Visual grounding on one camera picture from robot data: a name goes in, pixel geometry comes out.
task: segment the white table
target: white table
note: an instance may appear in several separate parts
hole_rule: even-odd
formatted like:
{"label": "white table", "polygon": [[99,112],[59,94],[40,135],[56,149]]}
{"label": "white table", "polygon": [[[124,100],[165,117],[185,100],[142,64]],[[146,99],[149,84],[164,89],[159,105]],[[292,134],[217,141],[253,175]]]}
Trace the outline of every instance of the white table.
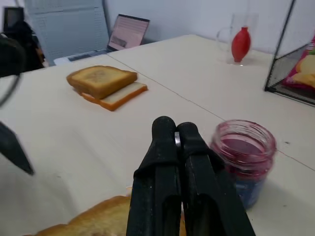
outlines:
{"label": "white table", "polygon": [[[0,159],[0,235],[35,233],[124,194],[150,145],[155,118],[170,116],[177,124],[192,121],[207,143],[222,122],[141,74],[139,81],[149,91],[109,112],[78,96],[65,80],[69,73],[97,64],[131,70],[99,56],[29,72],[0,111],[36,171],[29,177]],[[310,168],[278,153],[258,203],[248,212],[256,235],[312,235],[315,188],[308,182],[314,179]]]}
{"label": "white table", "polygon": [[224,120],[265,126],[281,152],[315,170],[315,108],[263,91],[272,55],[253,51],[250,65],[229,65],[215,41],[186,35],[109,56]]}

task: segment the gray object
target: gray object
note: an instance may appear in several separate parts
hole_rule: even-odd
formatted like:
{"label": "gray object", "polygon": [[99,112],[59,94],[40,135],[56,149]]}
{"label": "gray object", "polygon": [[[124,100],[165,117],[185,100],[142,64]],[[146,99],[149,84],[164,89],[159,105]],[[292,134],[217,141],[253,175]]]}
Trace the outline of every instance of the gray object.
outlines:
{"label": "gray object", "polygon": [[49,65],[107,45],[102,0],[25,0],[25,8]]}

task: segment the black cable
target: black cable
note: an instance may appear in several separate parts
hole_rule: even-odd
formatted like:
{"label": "black cable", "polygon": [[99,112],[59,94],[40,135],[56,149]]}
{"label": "black cable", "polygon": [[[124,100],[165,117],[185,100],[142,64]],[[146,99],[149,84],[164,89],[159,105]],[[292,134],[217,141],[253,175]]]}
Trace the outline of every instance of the black cable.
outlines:
{"label": "black cable", "polygon": [[24,71],[25,68],[25,62],[26,62],[26,55],[24,52],[24,49],[15,41],[8,38],[0,38],[0,44],[2,44],[2,47],[11,47],[16,50],[16,57],[17,57],[17,67],[15,71],[15,79],[5,95],[0,99],[0,108],[8,101],[8,99],[11,97],[11,95],[16,90],[20,80],[21,80],[21,73]]}

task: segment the blue label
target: blue label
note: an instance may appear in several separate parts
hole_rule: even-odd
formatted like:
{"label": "blue label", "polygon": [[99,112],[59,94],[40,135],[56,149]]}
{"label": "blue label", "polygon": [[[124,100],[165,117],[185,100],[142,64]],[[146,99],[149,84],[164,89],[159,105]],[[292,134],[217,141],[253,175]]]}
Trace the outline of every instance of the blue label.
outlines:
{"label": "blue label", "polygon": [[258,199],[265,180],[236,180],[235,188],[245,208],[250,208]]}

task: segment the monitor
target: monitor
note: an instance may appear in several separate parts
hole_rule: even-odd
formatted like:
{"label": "monitor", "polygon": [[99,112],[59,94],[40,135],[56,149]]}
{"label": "monitor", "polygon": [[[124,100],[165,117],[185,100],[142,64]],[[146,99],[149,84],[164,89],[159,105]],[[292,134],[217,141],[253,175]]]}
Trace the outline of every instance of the monitor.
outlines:
{"label": "monitor", "polygon": [[108,48],[117,51],[139,46],[149,22],[150,20],[119,14],[109,39]]}
{"label": "monitor", "polygon": [[11,31],[11,28],[17,23],[24,21],[24,9],[22,7],[5,7],[3,31]]}

